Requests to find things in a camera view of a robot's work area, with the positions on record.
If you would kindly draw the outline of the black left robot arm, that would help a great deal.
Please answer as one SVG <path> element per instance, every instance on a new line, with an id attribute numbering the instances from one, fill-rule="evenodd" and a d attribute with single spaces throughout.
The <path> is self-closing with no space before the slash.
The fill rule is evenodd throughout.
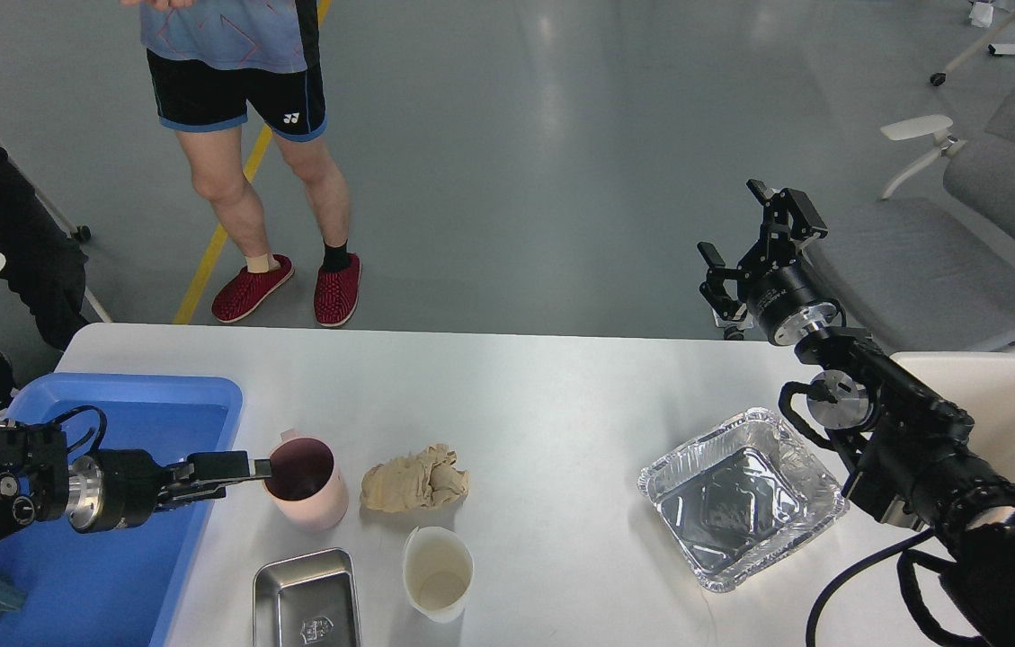
<path id="1" fill-rule="evenodd" d="M 58 519 L 80 534 L 133 528 L 273 474 L 269 459 L 244 451 L 159 465 L 142 449 L 105 448 L 107 429 L 107 414 L 92 405 L 42 423 L 0 420 L 0 542 Z"/>

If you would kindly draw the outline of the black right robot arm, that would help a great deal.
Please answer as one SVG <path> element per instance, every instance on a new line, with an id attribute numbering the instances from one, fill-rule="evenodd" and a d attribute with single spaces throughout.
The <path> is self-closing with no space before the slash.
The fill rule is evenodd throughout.
<path id="1" fill-rule="evenodd" d="M 843 308 L 806 273 L 803 249 L 827 235 L 800 190 L 749 180 L 763 207 L 761 234 L 736 266 L 708 242 L 700 294 L 726 329 L 755 321 L 767 340 L 819 366 L 789 382 L 779 408 L 848 470 L 843 494 L 881 523 L 917 536 L 857 562 L 815 600 L 806 644 L 841 585 L 896 557 L 899 589 L 915 624 L 939 646 L 1015 646 L 1015 483 L 970 450 L 972 415 L 886 355 L 865 329 L 840 326 Z"/>

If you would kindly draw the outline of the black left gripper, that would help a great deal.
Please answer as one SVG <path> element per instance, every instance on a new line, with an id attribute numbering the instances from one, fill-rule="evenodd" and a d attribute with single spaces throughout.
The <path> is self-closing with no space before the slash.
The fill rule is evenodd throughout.
<path id="1" fill-rule="evenodd" d="M 158 465 L 145 450 L 88 451 L 68 467 L 67 519 L 78 533 L 145 524 L 154 513 L 223 499 L 228 486 L 272 478 L 272 461 L 245 451 L 194 452 Z"/>

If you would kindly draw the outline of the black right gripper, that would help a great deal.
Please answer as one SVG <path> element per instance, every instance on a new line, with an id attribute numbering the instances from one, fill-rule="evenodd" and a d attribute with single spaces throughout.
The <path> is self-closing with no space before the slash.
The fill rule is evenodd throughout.
<path id="1" fill-rule="evenodd" d="M 708 266 L 699 292 L 717 327 L 754 327 L 755 320 L 771 344 L 790 347 L 840 319 L 840 303 L 816 286 L 798 244 L 826 238 L 829 229 L 802 190 L 773 190 L 757 179 L 746 187 L 763 208 L 761 237 L 738 269 L 726 267 L 712 243 L 699 242 Z M 738 298 L 726 292 L 727 281 L 737 286 Z"/>

